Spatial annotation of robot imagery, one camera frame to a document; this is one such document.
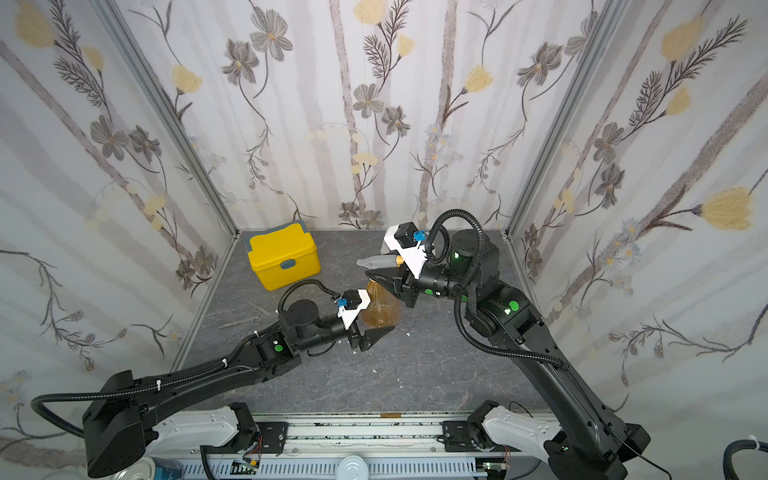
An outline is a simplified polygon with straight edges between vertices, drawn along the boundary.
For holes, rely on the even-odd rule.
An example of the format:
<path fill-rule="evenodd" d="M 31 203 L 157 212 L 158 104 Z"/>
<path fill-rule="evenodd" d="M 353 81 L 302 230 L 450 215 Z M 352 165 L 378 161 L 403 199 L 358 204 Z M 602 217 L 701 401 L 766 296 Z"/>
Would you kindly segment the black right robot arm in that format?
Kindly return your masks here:
<path fill-rule="evenodd" d="M 554 418 L 541 420 L 486 401 L 467 419 L 465 443 L 482 451 L 508 447 L 548 465 L 559 479 L 624 479 L 642 455 L 646 430 L 623 421 L 590 389 L 560 350 L 541 313 L 500 278 L 499 249 L 487 235 L 461 230 L 443 260 L 412 272 L 417 246 L 359 260 L 367 277 L 407 307 L 422 295 L 459 300 L 454 320 L 481 351 L 511 360 Z"/>

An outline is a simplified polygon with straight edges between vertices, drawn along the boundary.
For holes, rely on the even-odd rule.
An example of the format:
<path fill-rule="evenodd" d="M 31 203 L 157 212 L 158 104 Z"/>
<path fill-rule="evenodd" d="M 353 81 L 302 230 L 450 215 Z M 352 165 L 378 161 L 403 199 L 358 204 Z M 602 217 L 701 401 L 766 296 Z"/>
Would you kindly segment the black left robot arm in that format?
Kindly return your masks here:
<path fill-rule="evenodd" d="M 160 438 L 159 424 L 173 414 L 236 388 L 282 376 L 301 364 L 301 353 L 346 338 L 366 351 L 393 330 L 361 332 L 334 315 L 322 317 L 311 300 L 278 313 L 278 321 L 243 339 L 227 356 L 170 374 L 112 375 L 82 417 L 88 476 L 114 474 L 135 463 Z"/>

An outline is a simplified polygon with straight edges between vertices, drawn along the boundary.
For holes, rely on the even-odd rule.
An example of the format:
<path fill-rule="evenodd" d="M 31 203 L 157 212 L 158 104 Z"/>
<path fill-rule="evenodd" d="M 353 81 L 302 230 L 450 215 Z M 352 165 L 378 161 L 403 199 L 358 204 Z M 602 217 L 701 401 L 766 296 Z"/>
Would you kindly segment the amber spray bottle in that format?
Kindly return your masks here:
<path fill-rule="evenodd" d="M 362 312 L 363 322 L 370 328 L 397 326 L 402 317 L 401 302 L 374 281 L 368 283 L 366 291 L 370 304 Z"/>

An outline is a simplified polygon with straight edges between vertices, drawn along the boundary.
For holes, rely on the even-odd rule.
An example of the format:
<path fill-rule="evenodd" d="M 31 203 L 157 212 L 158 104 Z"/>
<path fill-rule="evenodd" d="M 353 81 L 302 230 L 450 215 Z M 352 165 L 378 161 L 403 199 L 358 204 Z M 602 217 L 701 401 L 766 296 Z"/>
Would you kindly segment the amber spray nozzle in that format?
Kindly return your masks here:
<path fill-rule="evenodd" d="M 380 254 L 363 259 L 358 259 L 356 265 L 365 270 L 398 268 L 404 263 L 403 258 L 397 254 Z"/>

